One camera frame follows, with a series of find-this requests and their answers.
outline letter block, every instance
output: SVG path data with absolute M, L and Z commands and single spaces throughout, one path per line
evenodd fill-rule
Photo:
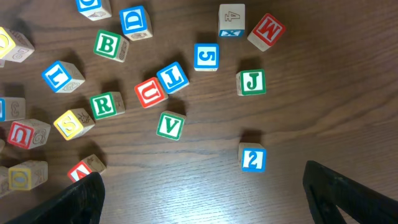
M 8 168 L 0 167 L 0 198 L 11 193 L 8 182 Z
M 218 44 L 195 44 L 193 67 L 196 71 L 215 72 L 220 62 Z
M 121 35 L 99 30 L 95 40 L 94 53 L 118 62 L 124 62 L 129 46 L 129 41 Z
M 74 64 L 61 61 L 46 69 L 42 77 L 56 93 L 71 93 L 86 81 Z
M 220 4 L 218 11 L 218 35 L 242 37 L 245 26 L 244 4 Z
M 249 34 L 248 40 L 264 52 L 272 47 L 284 32 L 285 26 L 267 13 Z
M 33 149 L 44 145 L 49 138 L 51 125 L 36 119 L 12 122 L 8 143 L 23 149 Z
M 155 77 L 136 85 L 134 89 L 143 108 L 150 108 L 169 98 Z
M 265 172 L 267 151 L 256 143 L 239 143 L 238 161 L 243 172 Z
M 175 93 L 189 85 L 189 80 L 178 62 L 163 68 L 156 75 L 167 94 Z
M 79 181 L 92 172 L 103 174 L 106 166 L 100 161 L 96 155 L 91 155 L 80 161 L 75 167 L 68 172 L 68 177 L 74 182 Z
M 236 88 L 239 96 L 266 94 L 264 69 L 246 70 L 236 74 Z
M 109 0 L 76 0 L 78 11 L 92 21 L 112 17 Z
M 91 128 L 95 122 L 83 108 L 68 110 L 54 121 L 55 128 L 68 141 L 81 137 Z
M 156 134 L 168 139 L 178 141 L 181 137 L 182 128 L 186 116 L 171 111 L 164 111 L 159 119 Z
M 90 98 L 94 119 L 103 119 L 124 114 L 126 109 L 120 92 L 107 92 Z
M 0 121 L 25 119 L 25 98 L 1 97 Z
M 49 178 L 49 165 L 45 161 L 26 161 L 8 169 L 11 190 L 32 190 Z
M 150 19 L 144 6 L 123 9 L 119 13 L 123 34 L 130 40 L 142 40 L 153 37 Z
M 23 62 L 34 51 L 35 48 L 23 34 L 0 27 L 0 59 Z

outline wood grain surface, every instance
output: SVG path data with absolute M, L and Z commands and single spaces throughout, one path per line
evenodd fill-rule
M 269 12 L 286 33 L 266 52 L 246 38 L 217 37 L 221 3 L 246 4 L 246 34 Z M 126 62 L 97 56 L 98 29 L 122 34 L 118 12 L 143 4 L 154 37 L 131 42 Z M 111 0 L 113 17 L 92 22 L 72 0 L 0 0 L 0 26 L 36 51 L 0 68 L 0 94 L 23 96 L 27 117 L 52 123 L 88 98 L 120 91 L 126 114 L 65 141 L 53 127 L 45 146 L 7 145 L 2 166 L 49 163 L 49 180 L 0 199 L 0 222 L 71 184 L 68 170 L 95 153 L 108 166 L 101 223 L 311 223 L 302 176 L 315 160 L 398 199 L 398 4 L 395 0 Z M 217 42 L 220 68 L 195 72 L 193 45 Z M 74 63 L 86 82 L 55 94 L 41 78 L 54 61 Z M 143 109 L 134 86 L 178 61 L 190 85 Z M 267 94 L 238 96 L 235 74 L 266 71 Z M 156 136 L 161 112 L 187 115 L 181 140 Z M 1 123 L 0 138 L 11 122 Z M 240 141 L 268 153 L 265 174 L 242 173 Z

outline blue block face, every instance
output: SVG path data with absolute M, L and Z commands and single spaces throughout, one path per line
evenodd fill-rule
M 147 30 L 144 6 L 123 9 L 119 12 L 123 34 L 133 34 Z
M 217 69 L 220 62 L 218 44 L 195 44 L 194 68 Z
M 46 69 L 46 71 L 42 73 L 42 77 L 54 92 L 61 90 L 72 79 L 72 76 L 67 72 L 60 61 L 56 61 Z
M 101 0 L 76 0 L 76 5 L 79 12 L 85 12 L 101 8 L 102 2 Z
M 175 93 L 189 85 L 189 80 L 178 62 L 163 68 L 156 75 L 168 94 Z
M 244 148 L 242 153 L 242 171 L 266 171 L 267 151 L 265 149 Z
M 220 30 L 220 37 L 242 37 L 244 30 Z

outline yellow block face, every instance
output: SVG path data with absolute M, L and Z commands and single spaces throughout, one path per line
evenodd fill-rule
M 70 110 L 54 121 L 54 126 L 66 140 L 71 140 L 83 130 L 83 126 Z
M 6 30 L 0 27 L 0 58 L 6 56 L 15 46 L 15 42 L 7 34 Z

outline wooden table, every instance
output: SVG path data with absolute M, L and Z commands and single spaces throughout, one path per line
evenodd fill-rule
M 2 0 L 1 25 L 25 34 L 36 51 L 0 68 L 0 93 L 24 96 L 27 117 L 52 123 L 88 98 L 120 91 L 126 114 L 98 121 L 65 141 L 52 128 L 43 147 L 8 145 L 1 165 L 49 163 L 49 180 L 0 200 L 4 222 L 71 184 L 67 171 L 95 153 L 108 166 L 102 223 L 311 223 L 302 187 L 315 160 L 398 199 L 398 4 L 394 0 L 111 0 L 113 17 L 91 22 L 71 0 Z M 242 39 L 217 38 L 221 3 L 246 4 L 247 33 L 267 12 L 287 32 L 266 52 Z M 118 12 L 144 3 L 154 37 L 131 42 L 127 60 L 94 55 L 98 29 L 122 34 Z M 220 69 L 195 72 L 193 45 L 217 42 Z M 74 63 L 86 82 L 55 94 L 41 73 L 55 60 Z M 150 109 L 138 83 L 178 61 L 190 85 Z M 264 68 L 267 94 L 238 96 L 235 74 Z M 161 112 L 186 113 L 180 141 L 156 136 Z M 1 123 L 0 138 L 11 122 Z M 239 170 L 238 143 L 260 142 L 265 174 Z

